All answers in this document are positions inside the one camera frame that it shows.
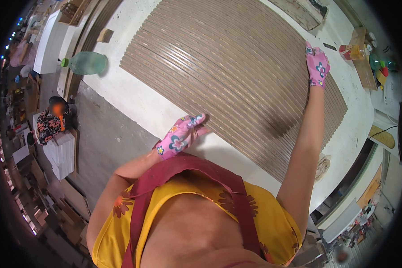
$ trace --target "grooved wooden panel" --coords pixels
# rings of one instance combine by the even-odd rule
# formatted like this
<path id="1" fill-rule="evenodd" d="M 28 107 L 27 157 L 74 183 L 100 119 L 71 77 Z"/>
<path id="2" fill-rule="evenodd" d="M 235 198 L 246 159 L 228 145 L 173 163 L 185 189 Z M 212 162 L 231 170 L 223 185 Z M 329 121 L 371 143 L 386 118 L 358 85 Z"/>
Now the grooved wooden panel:
<path id="1" fill-rule="evenodd" d="M 308 97 L 305 40 L 257 0 L 163 0 L 120 66 L 283 181 Z M 347 106 L 326 79 L 323 146 Z"/>

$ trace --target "yellow floral top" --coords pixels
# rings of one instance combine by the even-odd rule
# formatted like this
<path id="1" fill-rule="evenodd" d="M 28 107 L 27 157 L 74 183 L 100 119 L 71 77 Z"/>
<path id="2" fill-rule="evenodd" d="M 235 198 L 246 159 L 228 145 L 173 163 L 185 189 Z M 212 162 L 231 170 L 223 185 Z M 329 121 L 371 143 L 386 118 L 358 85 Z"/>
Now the yellow floral top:
<path id="1" fill-rule="evenodd" d="M 298 226 L 270 192 L 248 182 L 244 182 L 244 185 L 265 259 L 273 264 L 287 266 L 302 245 Z M 120 193 L 96 238 L 92 260 L 99 268 L 119 268 L 122 265 L 129 242 L 134 202 L 134 199 L 129 198 L 131 188 L 132 185 Z M 136 268 L 140 267 L 141 254 L 156 213 L 167 200 L 183 193 L 193 193 L 209 199 L 237 221 L 231 195 L 221 185 L 212 180 L 196 177 L 187 179 L 177 174 L 153 192 L 136 247 Z"/>

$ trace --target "sponge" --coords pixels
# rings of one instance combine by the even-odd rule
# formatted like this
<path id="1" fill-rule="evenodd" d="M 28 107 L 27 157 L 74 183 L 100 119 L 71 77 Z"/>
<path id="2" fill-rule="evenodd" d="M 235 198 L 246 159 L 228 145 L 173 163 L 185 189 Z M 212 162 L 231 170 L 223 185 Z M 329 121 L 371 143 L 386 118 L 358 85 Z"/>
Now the sponge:
<path id="1" fill-rule="evenodd" d="M 114 31 L 112 31 L 111 29 L 102 29 L 100 35 L 97 38 L 97 42 L 108 43 L 113 35 L 113 32 Z"/>

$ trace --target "green bottle cap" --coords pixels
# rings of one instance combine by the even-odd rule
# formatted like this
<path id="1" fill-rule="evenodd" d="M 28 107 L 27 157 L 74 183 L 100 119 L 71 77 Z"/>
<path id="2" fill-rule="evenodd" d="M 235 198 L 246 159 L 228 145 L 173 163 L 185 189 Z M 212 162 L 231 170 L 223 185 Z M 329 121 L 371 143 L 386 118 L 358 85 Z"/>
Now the green bottle cap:
<path id="1" fill-rule="evenodd" d="M 61 60 L 61 67 L 67 67 L 69 65 L 69 59 L 68 58 L 63 58 Z"/>

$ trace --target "plastic bottle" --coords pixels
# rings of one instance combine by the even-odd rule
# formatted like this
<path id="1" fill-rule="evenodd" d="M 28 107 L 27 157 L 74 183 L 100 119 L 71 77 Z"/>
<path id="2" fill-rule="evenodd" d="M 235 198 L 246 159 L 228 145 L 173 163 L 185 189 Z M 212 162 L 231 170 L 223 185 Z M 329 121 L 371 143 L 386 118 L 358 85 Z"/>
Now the plastic bottle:
<path id="1" fill-rule="evenodd" d="M 342 45 L 339 46 L 339 54 L 346 61 L 361 60 L 365 57 L 365 50 L 358 45 Z"/>
<path id="2" fill-rule="evenodd" d="M 92 51 L 81 51 L 71 59 L 64 58 L 62 67 L 69 67 L 77 75 L 93 75 L 102 72 L 107 64 L 107 57 Z"/>

